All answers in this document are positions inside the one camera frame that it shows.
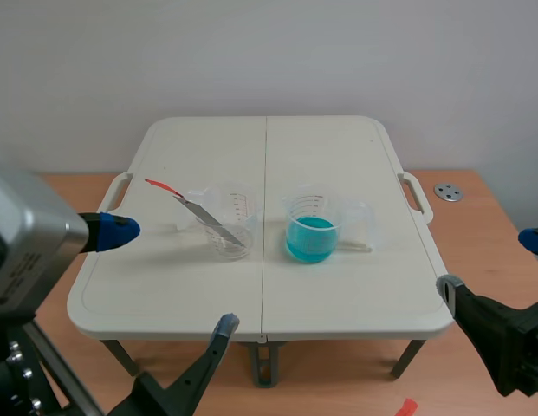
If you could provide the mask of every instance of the table leg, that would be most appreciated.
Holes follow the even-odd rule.
[[[251,376],[257,387],[270,388],[278,384],[278,348],[285,342],[244,342],[250,352]],[[261,358],[262,348],[267,348],[269,358]]]
[[[138,364],[132,360],[132,357],[128,355],[126,350],[120,345],[120,342],[116,340],[101,340],[103,345],[114,355],[119,363],[124,367],[124,369],[133,377],[138,375],[139,367]]]
[[[393,375],[396,379],[401,377],[401,374],[404,373],[409,363],[413,360],[413,358],[415,358],[415,355],[417,355],[419,349],[421,349],[424,344],[425,340],[411,341],[405,349],[404,353],[401,355],[401,357],[399,357],[399,360],[398,362],[396,362],[396,365],[393,366],[392,372],[390,374]]]

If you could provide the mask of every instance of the white wall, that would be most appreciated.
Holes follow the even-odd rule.
[[[538,0],[0,0],[16,163],[121,171],[156,120],[265,114],[371,116],[538,225]]]

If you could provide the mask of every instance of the blue liquid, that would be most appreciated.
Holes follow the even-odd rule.
[[[332,254],[338,242],[336,229],[330,221],[318,217],[302,217],[296,220],[308,227],[320,228],[310,230],[291,222],[286,231],[286,244],[289,252],[306,263],[318,263]]]

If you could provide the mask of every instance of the cup with blue liquid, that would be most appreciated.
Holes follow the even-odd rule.
[[[368,229],[366,247],[371,247],[373,214],[362,202],[343,198],[324,185],[302,185],[283,203],[288,214],[286,246],[298,260],[323,261],[336,249],[344,229],[361,220]]]

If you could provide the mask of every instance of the table handle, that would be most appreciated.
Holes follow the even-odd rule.
[[[423,191],[423,187],[418,182],[418,179],[408,172],[402,172],[398,176],[401,182],[409,186],[411,194],[415,199],[415,203],[423,214],[423,219],[427,224],[430,224],[434,218],[434,212],[432,211],[431,204],[428,202],[428,199],[425,196],[425,191]]]
[[[120,192],[124,189],[126,184],[132,180],[132,177],[133,175],[131,173],[124,172],[113,179],[109,189],[107,189],[105,197],[101,201],[101,205],[99,205],[98,212],[108,212],[118,208],[118,206],[114,206],[114,204],[118,201]]]

